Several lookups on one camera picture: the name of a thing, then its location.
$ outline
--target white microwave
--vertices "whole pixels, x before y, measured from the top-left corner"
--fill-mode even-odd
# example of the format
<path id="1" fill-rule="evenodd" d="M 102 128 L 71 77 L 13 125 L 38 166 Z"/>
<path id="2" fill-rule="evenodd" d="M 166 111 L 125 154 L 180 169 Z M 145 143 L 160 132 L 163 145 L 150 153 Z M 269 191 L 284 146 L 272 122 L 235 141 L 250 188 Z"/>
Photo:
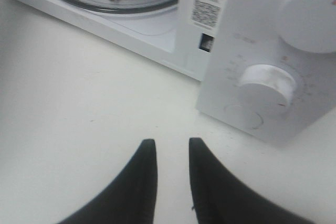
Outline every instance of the white microwave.
<path id="1" fill-rule="evenodd" d="M 19 0 L 202 81 L 197 108 L 261 139 L 336 106 L 336 0 Z"/>

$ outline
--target white surface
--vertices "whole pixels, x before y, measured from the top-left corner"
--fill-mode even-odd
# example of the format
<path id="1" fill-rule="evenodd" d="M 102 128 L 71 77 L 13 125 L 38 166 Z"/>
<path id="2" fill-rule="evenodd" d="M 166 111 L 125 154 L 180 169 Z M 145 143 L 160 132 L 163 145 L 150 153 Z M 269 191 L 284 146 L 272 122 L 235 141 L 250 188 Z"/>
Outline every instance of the white surface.
<path id="1" fill-rule="evenodd" d="M 243 118 L 245 127 L 249 129 L 257 129 L 264 123 L 263 118 L 249 107 L 228 105 L 224 108 L 224 111 L 225 114 L 230 116 L 230 119 L 236 123 L 241 122 Z"/>
<path id="2" fill-rule="evenodd" d="M 320 12 L 328 13 L 329 6 L 333 6 L 331 2 Z M 282 0 L 227 1 L 197 103 L 200 111 L 264 140 L 272 138 L 281 141 L 293 137 L 336 106 L 336 53 L 309 53 L 284 42 L 276 29 L 281 3 Z M 336 41 L 335 29 L 332 30 L 332 37 L 326 40 Z M 280 94 L 269 92 L 266 86 L 258 86 L 259 92 L 254 89 L 239 94 L 242 90 L 239 80 L 244 71 L 260 64 L 275 66 L 287 72 L 287 76 L 295 80 L 296 89 L 288 92 L 282 88 Z M 273 80 L 278 79 L 275 73 L 272 75 Z M 241 100 L 251 101 L 252 98 L 243 99 L 242 95 L 250 95 L 252 92 L 258 96 L 250 109 L 262 113 L 263 119 L 263 124 L 254 129 L 246 126 L 245 115 L 240 120 L 232 120 L 231 114 L 224 110 L 229 105 L 246 105 Z M 271 112 L 277 112 L 277 104 L 285 106 L 279 105 L 278 112 L 283 113 L 276 115 Z M 268 105 L 269 109 L 263 109 L 263 105 Z"/>
<path id="3" fill-rule="evenodd" d="M 283 0 L 277 30 L 290 45 L 308 52 L 336 51 L 336 0 Z"/>
<path id="4" fill-rule="evenodd" d="M 281 68 L 252 65 L 238 82 L 238 98 L 260 115 L 283 114 L 291 105 L 296 87 L 294 78 Z"/>
<path id="5" fill-rule="evenodd" d="M 199 114 L 199 83 L 13 0 L 0 0 L 0 223 L 52 224 L 156 139 L 155 224 L 197 224 L 188 138 L 317 223 L 336 219 L 336 111 L 293 141 L 261 142 Z"/>

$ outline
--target timer dial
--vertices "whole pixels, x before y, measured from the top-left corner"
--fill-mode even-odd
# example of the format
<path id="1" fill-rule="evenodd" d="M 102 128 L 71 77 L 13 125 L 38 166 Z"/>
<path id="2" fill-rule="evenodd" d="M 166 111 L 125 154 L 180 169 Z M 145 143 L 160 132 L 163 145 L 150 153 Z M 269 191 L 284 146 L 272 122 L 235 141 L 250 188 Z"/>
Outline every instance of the timer dial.
<path id="1" fill-rule="evenodd" d="M 289 109 L 296 89 L 295 79 L 283 69 L 252 65 L 239 80 L 238 99 L 260 115 L 283 114 Z"/>

